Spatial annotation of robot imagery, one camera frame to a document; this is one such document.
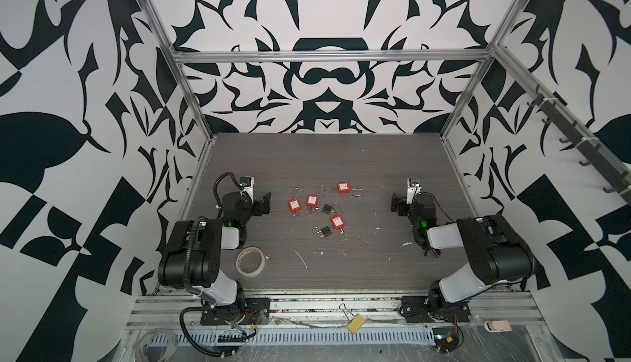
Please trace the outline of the red padlock front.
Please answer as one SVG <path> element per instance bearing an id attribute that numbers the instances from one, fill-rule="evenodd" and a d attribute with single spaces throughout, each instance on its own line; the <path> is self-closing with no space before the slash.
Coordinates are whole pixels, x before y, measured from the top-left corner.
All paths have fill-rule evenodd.
<path id="1" fill-rule="evenodd" d="M 341 209 L 341 207 L 335 203 L 333 205 L 333 208 L 331 209 L 331 223 L 333 228 L 336 231 L 340 231 L 342 234 L 344 233 L 344 229 L 346 227 L 346 224 L 342 218 L 343 215 L 343 211 Z"/>

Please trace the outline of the small black padlock front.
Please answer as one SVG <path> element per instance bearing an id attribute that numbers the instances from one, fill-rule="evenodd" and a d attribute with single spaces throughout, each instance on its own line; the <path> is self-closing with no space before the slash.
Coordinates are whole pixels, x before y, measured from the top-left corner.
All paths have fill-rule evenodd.
<path id="1" fill-rule="evenodd" d="M 320 238 L 325 238 L 333 234 L 330 227 L 315 227 L 312 230 L 312 233 L 314 235 L 318 235 Z"/>

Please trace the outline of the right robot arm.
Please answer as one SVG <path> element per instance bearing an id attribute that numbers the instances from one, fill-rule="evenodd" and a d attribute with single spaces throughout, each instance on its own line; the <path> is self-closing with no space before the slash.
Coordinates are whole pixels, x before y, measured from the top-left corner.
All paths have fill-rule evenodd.
<path id="1" fill-rule="evenodd" d="M 407 217 L 415 242 L 425 255 L 439 257 L 443 250 L 463 248 L 467 262 L 450 276 L 436 281 L 428 291 L 430 309 L 444 309 L 465 302 L 495 285 L 527 281 L 537 260 L 524 239 L 501 215 L 464 217 L 439 225 L 438 203 L 430 194 L 410 199 L 393 194 L 391 211 Z"/>

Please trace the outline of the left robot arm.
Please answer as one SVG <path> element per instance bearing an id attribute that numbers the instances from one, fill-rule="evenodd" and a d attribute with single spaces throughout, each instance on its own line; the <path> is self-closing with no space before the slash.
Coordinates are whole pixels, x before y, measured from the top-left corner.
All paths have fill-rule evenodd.
<path id="1" fill-rule="evenodd" d="M 221 253 L 250 253 L 246 224 L 268 215 L 270 204 L 271 193 L 253 200 L 248 193 L 234 192 L 223 196 L 215 219 L 177 222 L 159 263 L 159 284 L 187 291 L 211 309 L 244 311 L 243 287 L 221 270 Z"/>

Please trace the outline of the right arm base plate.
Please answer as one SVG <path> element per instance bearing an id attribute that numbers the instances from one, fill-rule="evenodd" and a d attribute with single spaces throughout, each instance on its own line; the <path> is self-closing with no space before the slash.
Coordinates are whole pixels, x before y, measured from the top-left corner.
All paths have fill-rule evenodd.
<path id="1" fill-rule="evenodd" d="M 398 313 L 408 324 L 470 322 L 471 310 L 468 303 L 431 304 L 428 296 L 403 296 Z"/>

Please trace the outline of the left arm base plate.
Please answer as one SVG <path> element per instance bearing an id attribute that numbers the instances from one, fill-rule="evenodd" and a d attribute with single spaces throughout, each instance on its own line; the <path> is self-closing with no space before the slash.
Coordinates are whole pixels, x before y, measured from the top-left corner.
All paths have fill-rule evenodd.
<path id="1" fill-rule="evenodd" d="M 205 308 L 200 324 L 218 326 L 236 322 L 237 324 L 256 324 L 269 318 L 270 298 L 246 298 L 227 306 Z"/>

